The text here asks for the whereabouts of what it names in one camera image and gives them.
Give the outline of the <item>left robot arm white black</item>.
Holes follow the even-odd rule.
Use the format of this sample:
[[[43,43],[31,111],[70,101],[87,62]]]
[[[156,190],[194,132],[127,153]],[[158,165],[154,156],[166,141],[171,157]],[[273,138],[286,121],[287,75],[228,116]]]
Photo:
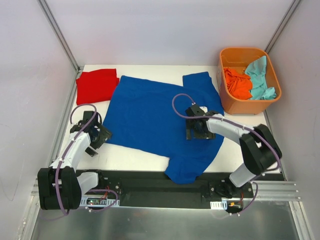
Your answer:
[[[63,210],[67,214],[76,210],[82,196],[89,190],[99,195],[106,183],[97,170],[76,174],[84,154],[94,157],[112,133],[102,125],[101,116],[95,111],[85,111],[82,119],[70,129],[66,146],[57,159],[37,174],[38,193],[42,210]]]

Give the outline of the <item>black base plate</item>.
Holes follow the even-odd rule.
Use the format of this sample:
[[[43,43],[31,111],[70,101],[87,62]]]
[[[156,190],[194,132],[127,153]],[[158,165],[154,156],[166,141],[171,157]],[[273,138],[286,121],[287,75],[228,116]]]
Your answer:
[[[102,170],[99,184],[89,195],[99,196],[99,189],[111,190],[108,199],[118,199],[121,207],[209,209],[218,202],[218,194],[229,173],[203,173],[193,183],[176,184],[161,171]]]

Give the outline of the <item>orange t shirt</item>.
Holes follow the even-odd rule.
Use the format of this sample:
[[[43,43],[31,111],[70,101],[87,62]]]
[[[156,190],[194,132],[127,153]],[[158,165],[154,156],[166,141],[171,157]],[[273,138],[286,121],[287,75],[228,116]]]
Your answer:
[[[253,83],[250,76],[238,73],[235,69],[229,67],[225,67],[223,72],[227,90],[234,98],[249,100],[253,97],[251,94]]]

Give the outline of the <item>right aluminium frame post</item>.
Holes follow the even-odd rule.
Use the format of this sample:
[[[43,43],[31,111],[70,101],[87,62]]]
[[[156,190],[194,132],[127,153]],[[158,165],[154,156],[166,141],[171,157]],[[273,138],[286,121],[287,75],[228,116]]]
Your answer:
[[[284,16],[282,17],[280,23],[278,24],[275,32],[273,33],[272,37],[270,38],[268,44],[266,45],[264,51],[269,54],[273,47],[275,46],[277,40],[280,38],[281,34],[285,30],[286,26],[290,22],[291,18],[295,14],[296,10],[300,6],[300,4],[303,2],[303,0],[293,0],[287,11],[285,12]]]

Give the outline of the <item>orange plastic bin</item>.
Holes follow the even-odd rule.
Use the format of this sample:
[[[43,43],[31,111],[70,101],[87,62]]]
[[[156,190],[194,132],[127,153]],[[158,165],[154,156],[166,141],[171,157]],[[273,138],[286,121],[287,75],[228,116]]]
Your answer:
[[[274,87],[276,97],[273,100],[240,100],[233,97],[226,84],[224,68],[235,69],[240,74],[245,74],[248,65],[262,56],[267,58],[266,83]],[[218,69],[216,74],[219,95],[223,109],[228,114],[259,114],[282,96],[282,90],[268,54],[255,47],[227,47],[219,54]]]

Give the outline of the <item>blue t shirt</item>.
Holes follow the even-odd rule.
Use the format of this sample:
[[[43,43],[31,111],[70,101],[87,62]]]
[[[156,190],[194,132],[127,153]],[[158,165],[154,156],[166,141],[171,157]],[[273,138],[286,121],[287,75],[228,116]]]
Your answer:
[[[181,114],[195,101],[224,113],[208,72],[185,75],[181,86],[122,76],[103,121],[110,144],[169,158],[165,174],[176,184],[191,184],[214,160],[224,141],[186,138]]]

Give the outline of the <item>aluminium frame post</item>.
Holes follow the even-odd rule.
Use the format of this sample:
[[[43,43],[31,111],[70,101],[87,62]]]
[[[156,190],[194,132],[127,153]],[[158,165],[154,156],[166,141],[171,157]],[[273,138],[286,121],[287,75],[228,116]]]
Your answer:
[[[60,46],[62,47],[64,53],[66,54],[72,68],[76,73],[79,73],[83,68],[78,64],[74,54],[71,51],[69,44],[66,41],[66,38],[46,0],[37,0],[43,14],[45,15],[50,27],[52,28]]]
[[[278,24],[275,32],[273,33],[272,37],[270,38],[268,44],[266,45],[264,51],[269,54],[273,47],[275,46],[277,40],[280,38],[281,34],[285,30],[286,26],[290,22],[291,18],[295,14],[296,10],[300,6],[300,4],[303,2],[303,0],[293,0],[287,11],[285,12],[284,16],[282,17],[280,23]]]

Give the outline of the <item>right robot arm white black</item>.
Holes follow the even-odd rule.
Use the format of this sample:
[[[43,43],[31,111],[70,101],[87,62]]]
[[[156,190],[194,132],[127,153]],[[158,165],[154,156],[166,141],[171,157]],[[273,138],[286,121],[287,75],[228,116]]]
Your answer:
[[[212,140],[220,135],[240,146],[243,163],[213,187],[220,197],[237,197],[249,181],[266,173],[275,163],[280,166],[282,152],[266,125],[244,126],[218,112],[205,112],[196,103],[185,113],[187,140]]]

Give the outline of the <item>aluminium rail front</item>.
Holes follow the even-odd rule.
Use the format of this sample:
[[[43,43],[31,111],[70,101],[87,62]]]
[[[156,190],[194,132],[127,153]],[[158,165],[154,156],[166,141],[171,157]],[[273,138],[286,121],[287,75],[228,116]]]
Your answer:
[[[298,189],[295,183],[284,181],[281,174],[268,174],[259,177],[256,183],[246,183],[240,188],[227,186],[227,173],[204,173],[197,177],[195,182],[188,184],[176,184],[163,172],[156,171],[103,171],[98,177],[98,187],[115,191],[122,199],[133,197],[137,192],[150,194],[165,193],[200,194],[209,199],[239,198],[241,193],[245,198],[254,196],[258,191],[258,197],[269,201],[275,199],[288,201],[299,199]]]

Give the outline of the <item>left aluminium frame post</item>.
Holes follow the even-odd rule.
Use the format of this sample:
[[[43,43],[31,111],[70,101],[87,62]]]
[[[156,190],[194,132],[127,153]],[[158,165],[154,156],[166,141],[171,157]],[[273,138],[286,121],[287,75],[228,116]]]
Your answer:
[[[60,46],[62,47],[64,53],[66,54],[72,68],[76,73],[79,73],[83,68],[78,64],[74,54],[71,51],[69,44],[66,41],[66,38],[46,0],[37,0],[43,14],[45,15],[50,27],[52,28]]]

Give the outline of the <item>folded red t shirt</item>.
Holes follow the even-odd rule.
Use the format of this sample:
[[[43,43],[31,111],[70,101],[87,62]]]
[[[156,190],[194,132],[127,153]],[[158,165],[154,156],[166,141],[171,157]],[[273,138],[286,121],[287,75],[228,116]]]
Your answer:
[[[76,80],[76,104],[110,101],[119,82],[115,68],[84,71]]]

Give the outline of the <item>teal t shirt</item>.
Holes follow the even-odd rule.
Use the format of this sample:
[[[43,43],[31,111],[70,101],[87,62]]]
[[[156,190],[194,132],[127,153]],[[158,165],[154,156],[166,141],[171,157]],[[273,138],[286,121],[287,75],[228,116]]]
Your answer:
[[[250,77],[252,89],[250,100],[274,100],[276,91],[274,87],[268,87],[266,82],[267,57],[264,55],[251,62],[244,73]]]

